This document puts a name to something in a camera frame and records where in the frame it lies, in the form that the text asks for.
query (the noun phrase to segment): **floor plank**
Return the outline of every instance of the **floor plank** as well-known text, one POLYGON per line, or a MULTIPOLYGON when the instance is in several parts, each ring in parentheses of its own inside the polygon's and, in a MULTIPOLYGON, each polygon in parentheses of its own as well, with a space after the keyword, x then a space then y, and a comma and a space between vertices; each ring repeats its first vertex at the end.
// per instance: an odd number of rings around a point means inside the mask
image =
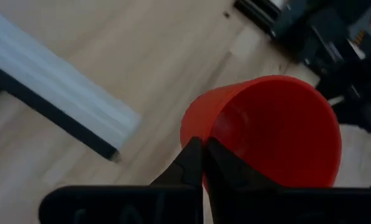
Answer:
MULTIPOLYGON (((227 0, 0 0, 0 13, 143 116, 115 164, 1 94, 0 223, 37 223, 42 197, 64 185, 149 184, 181 151, 181 117, 209 89, 274 74, 319 81, 227 0)), ((371 135, 341 131, 336 185, 371 186, 371 135)))

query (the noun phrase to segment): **red cup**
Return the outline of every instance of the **red cup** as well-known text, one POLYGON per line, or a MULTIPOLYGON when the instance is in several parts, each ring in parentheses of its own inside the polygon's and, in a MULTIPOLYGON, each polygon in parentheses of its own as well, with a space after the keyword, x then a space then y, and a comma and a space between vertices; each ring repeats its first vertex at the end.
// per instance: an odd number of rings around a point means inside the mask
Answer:
POLYGON ((311 85, 272 75, 210 90, 187 109, 181 145, 218 139, 285 187, 332 187, 339 170, 339 124, 311 85))

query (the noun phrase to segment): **white panel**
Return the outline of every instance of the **white panel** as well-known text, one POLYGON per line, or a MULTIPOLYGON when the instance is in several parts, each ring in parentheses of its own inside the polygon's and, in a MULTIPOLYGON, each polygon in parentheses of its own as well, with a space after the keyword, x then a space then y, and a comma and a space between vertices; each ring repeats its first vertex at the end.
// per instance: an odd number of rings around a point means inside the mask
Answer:
POLYGON ((0 16, 0 69, 120 148, 140 116, 0 16))

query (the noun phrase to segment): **wood grain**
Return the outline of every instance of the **wood grain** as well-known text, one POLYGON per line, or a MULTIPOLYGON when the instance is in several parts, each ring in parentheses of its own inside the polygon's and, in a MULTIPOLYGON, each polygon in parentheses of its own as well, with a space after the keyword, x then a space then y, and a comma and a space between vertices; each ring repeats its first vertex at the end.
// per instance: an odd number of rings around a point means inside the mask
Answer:
MULTIPOLYGON (((90 143, 102 139, 103 143, 108 143, 110 149, 115 151, 120 149, 124 140, 139 123, 139 115, 127 105, 112 97, 2 15, 0 15, 0 70, 8 74, 6 75, 8 79, 15 79, 15 82, 19 82, 29 91, 48 101, 53 105, 52 109, 62 111, 81 127, 95 134, 93 140, 83 138, 80 141, 90 143)), ((14 90, 7 86, 10 86, 7 81, 0 81, 0 88, 9 93, 15 96, 22 93, 16 91, 18 87, 14 90)), ((37 100, 25 97, 28 94, 22 94, 24 98, 18 97, 28 105, 35 104, 37 100)), ((75 129, 73 126, 65 127, 62 124, 63 129, 75 129)), ((104 146, 100 145, 94 149, 97 151, 103 148, 104 146)))
MULTIPOLYGON (((181 150, 186 108, 211 88, 273 74, 319 80, 227 0, 0 0, 0 13, 143 116, 114 164, 0 95, 0 223, 36 223, 40 200, 59 186, 149 184, 181 150)), ((371 135, 341 131, 336 184, 371 185, 371 135)))

